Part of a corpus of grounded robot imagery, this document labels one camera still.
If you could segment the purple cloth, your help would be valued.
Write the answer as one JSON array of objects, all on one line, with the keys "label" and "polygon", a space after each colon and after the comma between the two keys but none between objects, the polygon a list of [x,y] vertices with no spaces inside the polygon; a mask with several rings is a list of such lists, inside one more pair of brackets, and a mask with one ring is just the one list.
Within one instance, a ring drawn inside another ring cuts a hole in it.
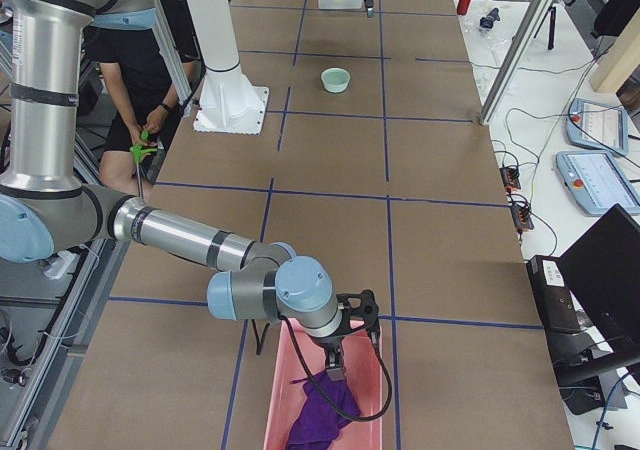
[{"label": "purple cloth", "polygon": [[[314,375],[315,381],[343,412],[360,416],[361,411],[345,380],[331,381],[326,371]],[[293,423],[286,449],[328,449],[350,421],[340,416],[306,379],[303,384],[306,401]]]}]

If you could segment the upper teach pendant tablet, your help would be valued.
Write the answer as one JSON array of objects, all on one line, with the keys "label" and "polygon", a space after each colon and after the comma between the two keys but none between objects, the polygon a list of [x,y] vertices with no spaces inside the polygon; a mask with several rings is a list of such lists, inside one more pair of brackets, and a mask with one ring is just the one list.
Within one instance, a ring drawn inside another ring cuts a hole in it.
[{"label": "upper teach pendant tablet", "polygon": [[607,150],[618,156],[627,156],[627,119],[627,113],[621,106],[576,98],[567,113],[567,138],[582,148]]}]

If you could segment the green handled tool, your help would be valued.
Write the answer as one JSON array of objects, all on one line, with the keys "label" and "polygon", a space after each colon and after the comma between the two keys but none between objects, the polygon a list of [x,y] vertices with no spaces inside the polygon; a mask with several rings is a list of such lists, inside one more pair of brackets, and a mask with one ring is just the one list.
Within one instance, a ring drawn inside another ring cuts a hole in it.
[{"label": "green handled tool", "polygon": [[142,183],[142,171],[141,171],[141,162],[142,160],[149,154],[153,154],[157,151],[157,148],[150,145],[148,141],[149,133],[147,130],[143,130],[140,134],[141,141],[139,143],[135,143],[130,147],[130,153],[132,154],[135,169],[136,169],[136,183],[138,196],[140,198],[144,197],[144,185]]}]

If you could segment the white pedestal column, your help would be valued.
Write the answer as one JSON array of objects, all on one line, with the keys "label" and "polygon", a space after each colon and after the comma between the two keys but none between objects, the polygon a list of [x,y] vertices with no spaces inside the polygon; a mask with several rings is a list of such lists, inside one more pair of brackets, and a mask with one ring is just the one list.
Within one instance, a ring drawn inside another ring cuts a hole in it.
[{"label": "white pedestal column", "polygon": [[257,135],[269,89],[243,73],[228,0],[187,0],[206,73],[194,129]]}]

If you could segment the seated person in black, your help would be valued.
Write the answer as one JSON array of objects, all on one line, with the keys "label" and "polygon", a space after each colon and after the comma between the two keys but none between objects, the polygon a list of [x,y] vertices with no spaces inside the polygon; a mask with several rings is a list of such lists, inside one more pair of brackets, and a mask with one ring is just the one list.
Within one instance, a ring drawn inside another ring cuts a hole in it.
[{"label": "seated person in black", "polygon": [[179,97],[151,29],[116,30],[88,26],[86,57],[99,64],[116,108],[100,162],[101,182],[118,191],[148,197],[153,184],[137,174],[130,148],[169,149],[180,124]]}]

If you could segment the black monitor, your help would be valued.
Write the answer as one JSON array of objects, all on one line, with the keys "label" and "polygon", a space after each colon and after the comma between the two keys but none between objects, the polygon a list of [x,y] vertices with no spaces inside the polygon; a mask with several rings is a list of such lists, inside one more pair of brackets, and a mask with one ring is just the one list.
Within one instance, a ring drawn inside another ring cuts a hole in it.
[{"label": "black monitor", "polygon": [[639,343],[639,224],[611,207],[559,258],[565,284],[615,350]]}]

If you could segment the mint green bowl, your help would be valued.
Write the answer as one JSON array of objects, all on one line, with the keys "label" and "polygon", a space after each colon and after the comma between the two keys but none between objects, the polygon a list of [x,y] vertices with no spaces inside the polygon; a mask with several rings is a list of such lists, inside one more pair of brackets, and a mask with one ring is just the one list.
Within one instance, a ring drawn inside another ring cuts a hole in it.
[{"label": "mint green bowl", "polygon": [[322,71],[321,82],[323,88],[329,93],[342,93],[350,83],[350,72],[344,68],[332,67]]}]

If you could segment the teach pendant tablet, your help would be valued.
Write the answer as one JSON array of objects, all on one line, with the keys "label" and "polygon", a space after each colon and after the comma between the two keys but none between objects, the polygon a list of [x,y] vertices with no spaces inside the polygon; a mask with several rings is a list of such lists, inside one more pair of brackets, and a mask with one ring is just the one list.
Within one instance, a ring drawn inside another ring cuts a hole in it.
[{"label": "teach pendant tablet", "polygon": [[627,156],[627,119],[627,113],[621,106],[576,98],[567,113],[567,138],[582,148],[607,150],[618,156]]},{"label": "teach pendant tablet", "polygon": [[588,215],[602,216],[614,205],[639,214],[639,194],[609,152],[561,151],[556,168],[578,206]]}]

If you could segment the black desktop box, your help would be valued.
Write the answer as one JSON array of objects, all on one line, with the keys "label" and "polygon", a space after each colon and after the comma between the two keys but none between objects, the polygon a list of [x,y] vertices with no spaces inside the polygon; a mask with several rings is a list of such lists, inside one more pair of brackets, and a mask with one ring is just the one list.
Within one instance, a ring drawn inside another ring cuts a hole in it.
[{"label": "black desktop box", "polygon": [[579,333],[581,328],[574,302],[557,265],[557,258],[535,255],[526,267],[543,327],[557,333]]}]

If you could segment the aluminium frame post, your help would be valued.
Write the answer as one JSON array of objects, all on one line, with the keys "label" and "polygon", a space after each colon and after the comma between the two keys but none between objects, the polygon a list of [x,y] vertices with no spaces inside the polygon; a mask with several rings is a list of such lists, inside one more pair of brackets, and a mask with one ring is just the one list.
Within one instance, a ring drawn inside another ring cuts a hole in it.
[{"label": "aluminium frame post", "polygon": [[542,22],[552,2],[553,0],[532,0],[529,3],[515,36],[512,39],[506,57],[482,106],[479,114],[479,123],[481,125],[488,125],[496,113],[502,97],[506,93],[518,69],[519,63],[533,38],[534,31]]}]

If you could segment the lower teach pendant tablet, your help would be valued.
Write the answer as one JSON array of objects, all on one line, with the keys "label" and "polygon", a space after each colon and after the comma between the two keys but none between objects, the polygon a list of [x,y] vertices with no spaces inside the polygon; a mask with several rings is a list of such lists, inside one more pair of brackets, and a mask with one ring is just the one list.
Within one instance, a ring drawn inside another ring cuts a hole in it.
[{"label": "lower teach pendant tablet", "polygon": [[614,205],[639,214],[639,194],[609,152],[561,151],[556,168],[578,206],[588,215],[602,216]]}]

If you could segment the folded dark blue umbrella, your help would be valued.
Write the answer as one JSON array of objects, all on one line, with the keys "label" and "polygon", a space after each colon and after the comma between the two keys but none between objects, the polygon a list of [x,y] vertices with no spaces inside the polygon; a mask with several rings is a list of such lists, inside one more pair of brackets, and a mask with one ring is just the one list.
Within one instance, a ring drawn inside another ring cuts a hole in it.
[{"label": "folded dark blue umbrella", "polygon": [[479,27],[483,30],[491,30],[496,22],[500,21],[500,13],[497,7],[492,8],[485,16],[480,18]]}]

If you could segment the pink plastic bin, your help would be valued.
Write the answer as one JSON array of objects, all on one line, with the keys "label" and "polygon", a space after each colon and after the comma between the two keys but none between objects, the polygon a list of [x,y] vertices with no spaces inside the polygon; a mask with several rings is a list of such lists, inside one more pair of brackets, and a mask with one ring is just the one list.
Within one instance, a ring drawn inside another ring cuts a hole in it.
[{"label": "pink plastic bin", "polygon": [[[387,384],[376,358],[371,341],[364,330],[343,340],[346,379],[333,382],[325,373],[323,349],[312,342],[303,327],[291,321],[292,332],[281,326],[276,356],[271,402],[263,447],[286,449],[290,436],[300,435],[294,424],[308,408],[308,397],[313,385],[295,352],[292,337],[300,347],[301,355],[321,388],[338,408],[360,417],[377,413],[386,401]],[[337,414],[326,402],[320,404],[319,420],[311,423],[311,429],[324,436],[334,436],[329,449],[380,449],[382,447],[382,420],[351,422]]]}]

